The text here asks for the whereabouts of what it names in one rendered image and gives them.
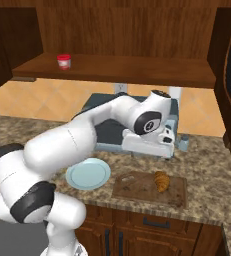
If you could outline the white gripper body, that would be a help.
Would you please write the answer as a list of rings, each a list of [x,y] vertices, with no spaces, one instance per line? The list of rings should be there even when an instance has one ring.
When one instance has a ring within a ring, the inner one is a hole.
[[[149,154],[162,158],[171,158],[174,154],[174,132],[165,128],[161,133],[153,131],[146,135],[137,135],[129,129],[124,129],[122,149],[140,154]]]

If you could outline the golden brown croissant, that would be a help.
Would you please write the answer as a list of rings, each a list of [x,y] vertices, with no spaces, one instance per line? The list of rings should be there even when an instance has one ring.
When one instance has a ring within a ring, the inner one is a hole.
[[[159,192],[164,192],[168,189],[170,184],[169,176],[162,171],[157,171],[154,176],[154,181]]]

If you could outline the brown wooden cutting board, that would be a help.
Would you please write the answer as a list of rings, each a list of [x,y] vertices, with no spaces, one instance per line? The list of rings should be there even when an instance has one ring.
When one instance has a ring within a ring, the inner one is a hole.
[[[112,197],[184,209],[188,204],[187,180],[170,176],[168,188],[159,192],[154,173],[131,171],[116,177]]]

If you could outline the red lidded jam jar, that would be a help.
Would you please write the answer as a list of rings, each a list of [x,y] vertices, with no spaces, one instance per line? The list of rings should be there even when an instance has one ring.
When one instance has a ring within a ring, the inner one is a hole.
[[[68,70],[71,67],[71,55],[59,54],[57,56],[57,62],[61,70]]]

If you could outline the small blue grey shaker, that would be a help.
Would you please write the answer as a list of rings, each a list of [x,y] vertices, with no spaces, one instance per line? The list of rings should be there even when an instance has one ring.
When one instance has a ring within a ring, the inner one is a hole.
[[[180,140],[180,150],[186,152],[189,145],[189,135],[183,134]]]

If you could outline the light blue plate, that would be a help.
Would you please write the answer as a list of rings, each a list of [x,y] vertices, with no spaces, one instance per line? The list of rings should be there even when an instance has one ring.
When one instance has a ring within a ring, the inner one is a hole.
[[[98,158],[88,158],[66,171],[67,183],[78,190],[94,190],[102,187],[110,178],[109,165]]]

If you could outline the brown wooden drawer front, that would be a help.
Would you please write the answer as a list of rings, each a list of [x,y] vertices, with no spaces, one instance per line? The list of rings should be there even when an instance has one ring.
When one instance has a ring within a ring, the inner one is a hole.
[[[143,217],[147,217],[149,221],[153,222],[161,222],[164,223],[165,221],[170,222],[170,229],[163,229],[163,228],[157,228],[153,226],[147,226],[143,225]],[[157,232],[163,232],[168,234],[173,234],[179,237],[187,237],[190,239],[195,239],[197,237],[197,234],[199,232],[199,229],[201,225],[196,222],[186,221],[186,220],[179,220],[174,218],[168,218],[168,217],[160,217],[160,216],[154,216],[154,215],[147,215],[142,214],[138,217],[136,224],[139,227],[154,230]]]

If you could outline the brown wooden cupboard door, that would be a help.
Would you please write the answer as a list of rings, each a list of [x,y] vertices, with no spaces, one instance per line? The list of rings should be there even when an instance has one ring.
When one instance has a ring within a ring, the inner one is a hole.
[[[106,256],[105,229],[110,230],[110,256],[114,256],[114,231],[112,225],[93,224],[75,231],[79,242],[85,247],[89,256]]]
[[[117,228],[117,252],[119,256],[119,232],[123,232],[123,256],[192,256],[195,241],[170,235]]]

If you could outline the grey dishwasher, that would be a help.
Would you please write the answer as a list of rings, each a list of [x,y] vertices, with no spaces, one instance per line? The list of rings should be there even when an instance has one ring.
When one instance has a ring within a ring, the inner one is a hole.
[[[0,220],[0,256],[40,256],[47,245],[43,223],[21,225]]]

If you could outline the white wall socket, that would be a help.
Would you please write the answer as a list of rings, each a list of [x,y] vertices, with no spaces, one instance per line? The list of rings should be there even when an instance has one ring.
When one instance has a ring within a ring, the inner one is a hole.
[[[126,93],[127,92],[127,85],[125,83],[115,83],[114,84],[114,93]]]

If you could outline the brown wooden open wall cabinet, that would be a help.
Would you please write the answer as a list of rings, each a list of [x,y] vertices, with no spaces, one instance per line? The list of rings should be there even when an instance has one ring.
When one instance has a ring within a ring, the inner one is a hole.
[[[43,53],[36,78],[211,88],[207,57],[231,0],[37,0]],[[61,70],[57,56],[71,55]]]

